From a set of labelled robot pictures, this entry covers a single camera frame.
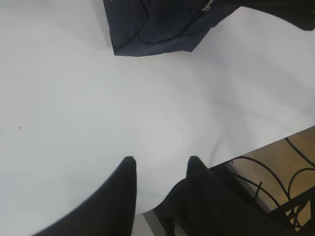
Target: white table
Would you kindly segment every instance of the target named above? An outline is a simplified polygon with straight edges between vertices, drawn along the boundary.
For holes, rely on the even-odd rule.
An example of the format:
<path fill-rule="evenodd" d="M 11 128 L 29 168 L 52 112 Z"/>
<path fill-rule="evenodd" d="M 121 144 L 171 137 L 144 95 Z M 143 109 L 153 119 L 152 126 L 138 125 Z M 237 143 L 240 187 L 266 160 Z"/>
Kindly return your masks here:
<path fill-rule="evenodd" d="M 0 235 L 27 236 L 137 160 L 137 212 L 315 124 L 315 34 L 239 9 L 193 53 L 115 57 L 102 0 L 0 0 Z"/>

